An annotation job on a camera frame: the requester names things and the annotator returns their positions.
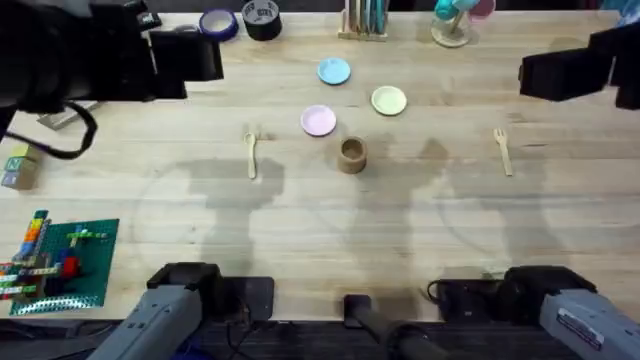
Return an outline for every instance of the blue plate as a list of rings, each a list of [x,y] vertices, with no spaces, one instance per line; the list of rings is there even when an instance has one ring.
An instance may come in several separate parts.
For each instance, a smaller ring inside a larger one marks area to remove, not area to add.
[[[318,77],[329,85],[340,85],[351,76],[349,64],[340,58],[326,58],[318,65]]]

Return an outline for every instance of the small plate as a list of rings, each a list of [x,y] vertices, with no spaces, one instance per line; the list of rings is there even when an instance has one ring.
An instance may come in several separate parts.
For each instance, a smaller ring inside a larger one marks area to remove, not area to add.
[[[336,114],[324,105],[313,105],[300,116],[300,125],[311,136],[326,136],[336,128]]]
[[[318,65],[318,77],[329,85],[340,85],[351,76],[351,67],[340,58],[327,58]]]
[[[393,86],[381,86],[371,95],[371,105],[382,115],[398,115],[407,107],[407,97]]]

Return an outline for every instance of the lego structure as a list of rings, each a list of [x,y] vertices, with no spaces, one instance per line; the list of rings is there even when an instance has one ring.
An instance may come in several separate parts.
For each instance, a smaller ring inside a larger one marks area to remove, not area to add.
[[[38,210],[11,262],[0,264],[0,300],[11,315],[102,306],[119,220],[52,225]]]

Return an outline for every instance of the utensil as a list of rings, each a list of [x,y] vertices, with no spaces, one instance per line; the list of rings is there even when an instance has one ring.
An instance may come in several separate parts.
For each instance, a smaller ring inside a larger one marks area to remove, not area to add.
[[[256,178],[256,142],[257,137],[253,133],[246,133],[244,135],[245,144],[249,145],[249,179]]]
[[[500,129],[493,129],[493,137],[496,139],[496,142],[500,145],[500,152],[502,153],[502,164],[504,165],[504,173],[507,176],[513,176],[513,169],[511,168],[511,159],[509,159],[509,149],[507,148],[507,143],[509,141],[509,137],[507,133]]]

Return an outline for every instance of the wooden table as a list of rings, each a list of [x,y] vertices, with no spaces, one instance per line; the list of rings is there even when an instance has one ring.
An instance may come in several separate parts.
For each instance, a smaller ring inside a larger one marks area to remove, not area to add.
[[[518,95],[523,56],[584,46],[617,15],[499,12],[458,50],[432,42],[432,17],[393,14],[389,41],[367,43],[337,39],[337,14],[285,14],[275,41],[241,30],[223,44],[225,79],[189,84],[188,100],[102,106],[86,155],[47,159],[36,190],[0,189],[3,258],[39,208],[54,222],[121,219],[105,307],[49,317],[125,317],[165,263],[207,261],[274,277],[278,319],[337,319],[344,294],[367,293],[392,316],[435,320],[419,293],[429,280],[563,264],[640,320],[640,113],[616,109],[612,90],[564,103]],[[330,56],[352,66],[342,86],[316,76]],[[400,116],[370,106],[380,85],[405,91]],[[313,104],[337,114],[327,138],[299,126]],[[33,118],[13,130],[79,143],[82,125],[53,133]],[[510,135],[513,178],[495,127]],[[255,182],[247,129],[263,139]],[[358,176],[336,169],[346,135],[369,146]]]

